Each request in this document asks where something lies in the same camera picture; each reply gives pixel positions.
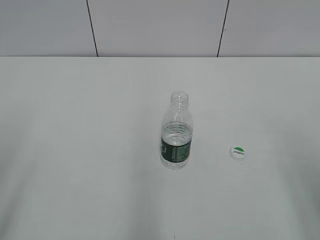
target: clear plastic bottle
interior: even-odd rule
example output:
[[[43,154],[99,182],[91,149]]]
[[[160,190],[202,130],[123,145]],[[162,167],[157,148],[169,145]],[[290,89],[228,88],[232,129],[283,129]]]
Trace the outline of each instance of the clear plastic bottle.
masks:
[[[193,129],[189,96],[175,91],[161,125],[161,161],[166,167],[178,170],[188,163]]]

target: white bottle cap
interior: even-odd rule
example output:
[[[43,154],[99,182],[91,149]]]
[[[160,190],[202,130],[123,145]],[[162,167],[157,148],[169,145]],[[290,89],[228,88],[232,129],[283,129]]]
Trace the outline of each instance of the white bottle cap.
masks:
[[[240,146],[233,146],[230,149],[230,155],[234,159],[244,159],[247,155],[246,151]]]

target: green bottle label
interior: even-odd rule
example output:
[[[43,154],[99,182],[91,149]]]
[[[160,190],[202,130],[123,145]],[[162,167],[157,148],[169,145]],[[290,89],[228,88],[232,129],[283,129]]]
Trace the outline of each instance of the green bottle label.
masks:
[[[191,140],[184,145],[174,146],[166,143],[161,138],[161,155],[171,163],[181,163],[189,157],[190,146]]]

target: white wall panel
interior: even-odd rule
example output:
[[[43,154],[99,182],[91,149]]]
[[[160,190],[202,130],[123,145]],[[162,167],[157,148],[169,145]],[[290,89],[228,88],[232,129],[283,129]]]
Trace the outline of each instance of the white wall panel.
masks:
[[[86,0],[1,0],[0,56],[95,56]]]
[[[319,13],[319,0],[230,0],[219,56],[320,56]]]
[[[216,56],[227,0],[89,0],[99,56]]]

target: green logo on cap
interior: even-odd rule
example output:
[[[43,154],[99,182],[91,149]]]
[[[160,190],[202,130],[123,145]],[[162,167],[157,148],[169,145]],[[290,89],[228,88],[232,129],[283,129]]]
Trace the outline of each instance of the green logo on cap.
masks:
[[[238,151],[240,151],[240,152],[244,152],[244,151],[245,151],[245,150],[243,150],[241,147],[238,147],[238,146],[235,147],[234,149],[235,149],[235,150],[238,150]]]

